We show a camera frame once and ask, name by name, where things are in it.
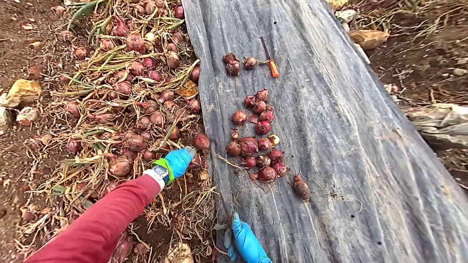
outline red long-sleeve shirt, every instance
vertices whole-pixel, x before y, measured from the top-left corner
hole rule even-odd
[[[143,175],[116,187],[25,263],[106,263],[120,234],[164,186]]]

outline orange knife handle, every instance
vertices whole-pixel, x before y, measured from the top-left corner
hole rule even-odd
[[[268,61],[268,64],[270,64],[271,75],[273,76],[273,78],[277,78],[279,76],[279,71],[276,67],[275,61],[271,59],[270,61]]]

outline black plastic sheet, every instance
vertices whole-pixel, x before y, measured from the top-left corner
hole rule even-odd
[[[183,5],[201,59],[210,175],[273,262],[468,261],[467,198],[325,2],[185,0]],[[228,76],[225,53],[265,60],[260,36],[280,77],[273,79],[267,66]],[[291,171],[303,174],[312,191],[308,203],[288,184],[293,173],[264,193],[244,171],[238,176],[215,157],[231,160],[225,153],[231,116],[244,109],[245,96],[263,88],[275,107],[277,148]],[[251,124],[241,131],[242,137],[254,134]],[[219,202],[217,208],[223,220]],[[222,241],[220,231],[220,248]]]

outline blue glove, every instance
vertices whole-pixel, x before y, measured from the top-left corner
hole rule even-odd
[[[232,228],[232,232],[228,229],[224,235],[224,246],[227,248],[227,254],[232,260],[239,259],[236,252],[237,248],[239,254],[247,263],[271,263],[257,237],[249,225],[239,219],[237,212],[233,214]]]

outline hand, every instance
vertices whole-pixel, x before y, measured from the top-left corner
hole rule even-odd
[[[181,177],[185,173],[185,170],[196,153],[197,149],[186,146],[182,150],[171,151],[166,155],[165,159],[168,161],[175,179]]]
[[[271,263],[249,225],[241,221],[239,214],[236,212],[233,214],[232,228],[232,232],[228,229],[224,235],[224,246],[227,248],[227,254],[232,260],[239,259],[240,254],[247,263]]]

